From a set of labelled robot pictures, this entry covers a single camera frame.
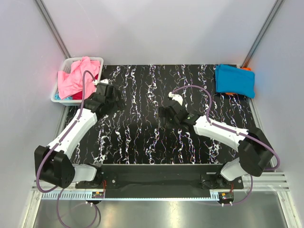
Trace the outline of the aluminium frame rail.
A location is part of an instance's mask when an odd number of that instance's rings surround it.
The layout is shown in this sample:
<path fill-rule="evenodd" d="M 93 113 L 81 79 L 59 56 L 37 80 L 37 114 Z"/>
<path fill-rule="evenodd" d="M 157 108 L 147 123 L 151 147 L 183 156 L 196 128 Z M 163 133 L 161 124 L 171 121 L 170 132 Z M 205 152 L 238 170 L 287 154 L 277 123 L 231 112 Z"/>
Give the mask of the aluminium frame rail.
<path fill-rule="evenodd" d="M 102 200 L 126 201 L 220 201 L 226 203 L 233 200 L 235 193 L 244 192 L 246 195 L 253 191 L 289 191 L 285 176 L 281 173 L 265 173 L 259 178 L 245 176 L 237 178 L 224 188 L 215 185 L 207 186 L 208 181 L 202 179 L 193 185 L 177 185 L 162 183 L 160 185 L 126 184 L 122 180 L 111 182 L 97 189 L 77 189 L 75 185 L 65 190 L 56 189 L 42 193 L 43 200 L 86 200 L 98 203 Z"/>

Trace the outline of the red t-shirt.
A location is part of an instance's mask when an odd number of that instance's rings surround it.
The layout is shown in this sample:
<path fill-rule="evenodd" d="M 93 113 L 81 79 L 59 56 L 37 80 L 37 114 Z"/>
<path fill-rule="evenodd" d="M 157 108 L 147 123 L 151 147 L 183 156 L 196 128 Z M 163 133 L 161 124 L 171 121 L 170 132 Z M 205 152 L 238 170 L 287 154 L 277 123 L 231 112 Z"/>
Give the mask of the red t-shirt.
<path fill-rule="evenodd" d="M 73 84 L 73 92 L 72 99 L 73 100 L 82 100 L 83 95 L 84 99 L 89 98 L 96 91 L 95 81 L 97 79 L 97 75 L 92 77 L 89 72 L 85 73 L 85 80 L 83 80 L 83 76 L 78 78 L 77 82 Z"/>

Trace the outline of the left aluminium corner post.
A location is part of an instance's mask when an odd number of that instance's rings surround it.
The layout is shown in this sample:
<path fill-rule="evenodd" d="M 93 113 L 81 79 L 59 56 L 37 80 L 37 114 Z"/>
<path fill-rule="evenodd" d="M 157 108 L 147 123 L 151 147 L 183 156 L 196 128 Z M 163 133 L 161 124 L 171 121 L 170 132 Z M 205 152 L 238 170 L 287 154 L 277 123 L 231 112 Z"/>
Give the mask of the left aluminium corner post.
<path fill-rule="evenodd" d="M 37 6 L 42 18 L 44 19 L 47 27 L 49 28 L 51 34 L 53 35 L 53 38 L 55 39 L 59 49 L 61 50 L 63 56 L 65 57 L 65 59 L 67 58 L 71 58 L 71 55 L 58 31 L 58 29 L 56 28 L 55 23 L 52 20 L 52 17 L 49 13 L 49 11 L 47 10 L 44 2 L 42 0 L 34 0 L 35 5 Z"/>

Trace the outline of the black marble pattern mat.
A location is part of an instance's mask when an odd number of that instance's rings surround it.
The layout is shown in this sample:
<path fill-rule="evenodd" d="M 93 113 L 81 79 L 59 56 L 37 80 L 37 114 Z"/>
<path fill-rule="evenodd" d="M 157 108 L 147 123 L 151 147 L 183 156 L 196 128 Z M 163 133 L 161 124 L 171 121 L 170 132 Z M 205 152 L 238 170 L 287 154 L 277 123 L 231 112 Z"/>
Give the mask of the black marble pattern mat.
<path fill-rule="evenodd" d="M 122 92 L 125 108 L 102 118 L 83 137 L 71 161 L 79 164 L 225 163 L 238 153 L 204 136 L 158 128 L 158 108 L 174 89 L 189 112 L 250 129 L 256 123 L 250 100 L 215 91 L 214 65 L 105 66 L 102 77 Z"/>

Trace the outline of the pink t-shirt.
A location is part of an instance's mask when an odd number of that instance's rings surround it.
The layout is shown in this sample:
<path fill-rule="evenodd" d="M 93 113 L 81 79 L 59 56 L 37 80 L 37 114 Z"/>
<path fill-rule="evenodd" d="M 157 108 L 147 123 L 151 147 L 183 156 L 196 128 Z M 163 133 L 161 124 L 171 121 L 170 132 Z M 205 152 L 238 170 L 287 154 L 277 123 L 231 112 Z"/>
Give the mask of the pink t-shirt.
<path fill-rule="evenodd" d="M 63 70 L 58 71 L 58 96 L 61 100 L 71 97 L 73 92 L 73 84 L 78 81 L 78 78 L 83 76 L 83 73 L 88 70 L 93 76 L 99 74 L 100 61 L 90 60 L 89 57 L 82 57 L 81 60 L 71 64 L 70 73 Z"/>

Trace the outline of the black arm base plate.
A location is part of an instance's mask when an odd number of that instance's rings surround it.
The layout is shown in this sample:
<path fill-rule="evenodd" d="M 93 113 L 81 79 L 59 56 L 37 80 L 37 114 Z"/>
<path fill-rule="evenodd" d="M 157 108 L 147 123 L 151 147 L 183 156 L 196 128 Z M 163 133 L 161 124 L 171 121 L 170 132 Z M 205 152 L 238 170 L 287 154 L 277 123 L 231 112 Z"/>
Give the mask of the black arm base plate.
<path fill-rule="evenodd" d="M 167 183 L 169 185 L 177 185 L 178 181 L 181 181 L 182 184 L 193 185 L 196 182 L 201 182 L 204 178 L 210 178 L 220 168 L 221 165 L 215 164 L 106 164 L 99 168 L 99 173 L 102 177 L 100 185 L 79 182 L 76 184 L 76 188 L 97 189 L 105 186 L 107 181 L 115 182 L 115 180 L 122 180 L 128 185 L 135 183 L 148 183 L 149 185 Z"/>

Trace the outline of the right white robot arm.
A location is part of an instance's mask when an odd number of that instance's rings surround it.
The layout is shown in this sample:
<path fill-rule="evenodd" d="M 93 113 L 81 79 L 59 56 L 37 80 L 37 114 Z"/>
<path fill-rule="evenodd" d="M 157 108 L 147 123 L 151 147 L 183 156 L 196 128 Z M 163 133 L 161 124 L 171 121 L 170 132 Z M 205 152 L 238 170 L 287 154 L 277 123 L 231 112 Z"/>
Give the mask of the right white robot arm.
<path fill-rule="evenodd" d="M 171 100 L 167 107 L 158 108 L 158 125 L 211 138 L 238 152 L 236 159 L 224 163 L 210 178 L 202 180 L 210 189 L 227 188 L 236 178 L 246 174 L 261 176 L 273 157 L 272 147 L 261 129 L 235 128 L 206 115 L 188 113 L 175 100 Z"/>

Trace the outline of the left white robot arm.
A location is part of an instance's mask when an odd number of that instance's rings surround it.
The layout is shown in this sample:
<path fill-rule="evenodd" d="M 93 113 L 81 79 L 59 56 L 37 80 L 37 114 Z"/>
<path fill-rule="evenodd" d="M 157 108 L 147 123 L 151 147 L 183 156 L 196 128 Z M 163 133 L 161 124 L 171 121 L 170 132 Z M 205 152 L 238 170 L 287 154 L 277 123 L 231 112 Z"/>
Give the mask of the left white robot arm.
<path fill-rule="evenodd" d="M 103 181 L 99 167 L 92 164 L 73 164 L 71 156 L 85 134 L 103 117 L 121 111 L 124 99 L 114 85 L 98 83 L 97 89 L 81 105 L 61 134 L 47 146 L 38 146 L 34 151 L 36 185 L 44 191 L 40 181 L 67 188 L 74 182 L 85 182 L 98 188 Z"/>

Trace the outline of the white plastic laundry basket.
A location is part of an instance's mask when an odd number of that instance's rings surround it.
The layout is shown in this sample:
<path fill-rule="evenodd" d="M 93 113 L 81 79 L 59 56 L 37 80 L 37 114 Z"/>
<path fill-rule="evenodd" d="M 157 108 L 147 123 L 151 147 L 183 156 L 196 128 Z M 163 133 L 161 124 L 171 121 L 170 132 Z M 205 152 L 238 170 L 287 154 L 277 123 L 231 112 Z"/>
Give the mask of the white plastic laundry basket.
<path fill-rule="evenodd" d="M 66 59 L 57 73 L 51 101 L 65 106 L 79 105 L 96 91 L 101 81 L 104 60 L 101 57 Z"/>

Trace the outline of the folded orange t-shirt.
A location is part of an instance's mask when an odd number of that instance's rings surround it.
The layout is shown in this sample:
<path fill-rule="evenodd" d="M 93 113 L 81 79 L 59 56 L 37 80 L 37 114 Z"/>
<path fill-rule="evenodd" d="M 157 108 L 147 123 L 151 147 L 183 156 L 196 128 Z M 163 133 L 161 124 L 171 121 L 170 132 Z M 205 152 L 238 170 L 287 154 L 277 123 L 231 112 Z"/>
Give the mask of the folded orange t-shirt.
<path fill-rule="evenodd" d="M 242 70 L 246 70 L 246 71 L 252 71 L 252 69 L 251 68 L 249 68 L 249 67 L 242 67 L 242 68 L 240 68 L 240 69 L 242 69 Z M 225 94 L 227 94 L 227 95 L 236 95 L 237 93 L 225 93 Z"/>

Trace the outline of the folded blue t-shirt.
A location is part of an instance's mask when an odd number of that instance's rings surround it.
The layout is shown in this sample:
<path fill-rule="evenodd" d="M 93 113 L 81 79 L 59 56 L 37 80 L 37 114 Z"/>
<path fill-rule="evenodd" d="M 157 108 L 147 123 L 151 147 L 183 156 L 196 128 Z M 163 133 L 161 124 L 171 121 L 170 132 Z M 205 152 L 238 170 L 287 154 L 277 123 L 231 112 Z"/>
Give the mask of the folded blue t-shirt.
<path fill-rule="evenodd" d="M 255 73 L 229 65 L 217 65 L 215 68 L 217 93 L 234 93 L 255 98 Z"/>

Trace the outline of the aluminium corner post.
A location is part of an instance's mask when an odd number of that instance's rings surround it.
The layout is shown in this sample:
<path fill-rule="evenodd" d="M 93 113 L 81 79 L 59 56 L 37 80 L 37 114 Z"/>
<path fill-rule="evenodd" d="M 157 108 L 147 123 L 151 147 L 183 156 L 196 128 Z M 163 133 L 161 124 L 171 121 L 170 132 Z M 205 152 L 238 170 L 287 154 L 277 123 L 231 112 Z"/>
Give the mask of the aluminium corner post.
<path fill-rule="evenodd" d="M 254 54 L 256 53 L 259 45 L 261 44 L 265 34 L 267 33 L 268 29 L 270 28 L 271 24 L 273 23 L 275 17 L 277 16 L 278 12 L 280 11 L 280 9 L 282 8 L 283 4 L 284 4 L 285 0 L 276 0 L 268 14 L 268 16 L 266 17 L 260 31 L 258 32 L 253 44 L 251 45 L 251 48 L 249 50 L 249 52 L 247 53 L 241 67 L 248 67 Z"/>
<path fill-rule="evenodd" d="M 55 23 L 52 20 L 52 17 L 49 13 L 49 11 L 47 10 L 44 2 L 42 0 L 34 0 L 35 5 L 37 6 L 42 18 L 44 19 L 47 27 L 49 28 L 51 34 L 53 35 L 53 38 L 55 39 L 59 49 L 61 50 L 63 56 L 65 57 L 65 59 L 67 58 L 71 58 L 71 55 L 58 31 L 58 29 L 56 28 Z"/>

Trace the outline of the right aluminium corner post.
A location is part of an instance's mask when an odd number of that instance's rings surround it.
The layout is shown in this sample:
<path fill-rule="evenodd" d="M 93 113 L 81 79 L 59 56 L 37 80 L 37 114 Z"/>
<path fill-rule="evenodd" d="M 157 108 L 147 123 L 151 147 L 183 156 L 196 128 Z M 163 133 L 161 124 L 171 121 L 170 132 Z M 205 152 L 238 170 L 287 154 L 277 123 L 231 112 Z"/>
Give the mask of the right aluminium corner post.
<path fill-rule="evenodd" d="M 276 0 L 268 14 L 268 16 L 266 17 L 260 31 L 258 32 L 253 44 L 251 45 L 251 48 L 249 50 L 249 52 L 247 53 L 241 67 L 248 67 L 254 54 L 256 53 L 259 45 L 261 44 L 265 34 L 267 33 L 268 29 L 270 28 L 271 24 L 273 23 L 275 17 L 277 16 L 278 12 L 280 11 L 280 9 L 282 8 L 283 4 L 284 4 L 285 0 Z"/>

